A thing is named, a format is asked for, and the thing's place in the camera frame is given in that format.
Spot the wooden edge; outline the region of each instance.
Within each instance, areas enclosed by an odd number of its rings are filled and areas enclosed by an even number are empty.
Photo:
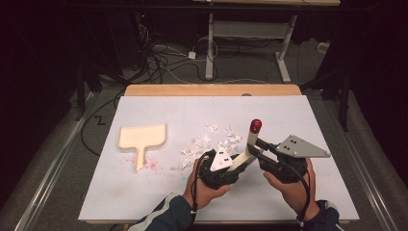
[[[296,85],[130,85],[125,96],[302,95]]]
[[[213,0],[214,3],[337,7],[340,0]]]
[[[138,220],[81,220],[85,221],[86,223],[89,224],[124,224],[125,226],[127,225],[127,228],[129,226],[135,224],[138,222]],[[357,221],[357,219],[340,219],[339,224],[349,224],[353,221]],[[200,224],[200,225],[240,225],[240,224],[296,224],[296,220],[229,220],[229,221],[220,221],[220,220],[209,220],[209,221],[202,221],[198,220],[194,224]]]

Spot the white cardboard sheet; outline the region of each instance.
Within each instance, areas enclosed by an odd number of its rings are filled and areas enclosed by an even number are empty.
[[[181,150],[205,135],[205,145],[217,147],[226,129],[242,134],[237,153],[246,145],[252,119],[263,122],[259,138],[279,143],[294,134],[325,150],[324,137],[305,96],[124,96],[120,99],[111,130],[89,185],[79,220],[132,222],[151,213],[169,193],[182,194],[192,167],[176,169],[186,158]],[[165,123],[164,145],[145,152],[145,166],[134,170],[134,151],[116,145],[122,126]],[[206,124],[216,124],[212,133]],[[313,159],[317,175],[317,199],[334,202],[340,219],[358,214],[332,157]],[[294,220],[294,211],[281,193],[268,184],[258,161],[222,198],[199,210],[198,222]]]

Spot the dark background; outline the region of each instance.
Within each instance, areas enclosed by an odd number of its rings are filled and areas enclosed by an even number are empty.
[[[302,15],[293,41],[332,40],[318,78],[333,69],[341,71],[319,88],[336,92],[342,88],[344,76],[350,77],[366,120],[407,184],[406,17],[402,1],[342,2],[346,7],[371,4],[373,14],[347,16],[342,23],[337,17],[322,20],[321,15]],[[137,64],[142,55],[133,13],[82,14],[66,11],[48,0],[2,2],[0,9],[2,207],[41,143],[71,107],[68,97],[75,90],[79,66],[86,70],[84,78],[89,87],[98,90],[97,73],[120,75],[122,67]],[[197,35],[207,31],[206,14],[147,16],[146,23],[187,46],[194,45]],[[270,16],[250,18],[268,20]]]

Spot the gray metal plate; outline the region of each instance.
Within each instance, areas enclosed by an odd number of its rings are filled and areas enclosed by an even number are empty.
[[[276,149],[279,152],[295,158],[321,158],[331,156],[330,152],[321,149],[295,135],[288,136],[277,146]]]

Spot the paddle shape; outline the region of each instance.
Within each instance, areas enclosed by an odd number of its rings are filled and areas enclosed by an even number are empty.
[[[135,149],[135,170],[143,168],[144,151],[149,147],[161,146],[166,140],[166,125],[157,124],[139,127],[121,127],[117,145],[124,149]]]

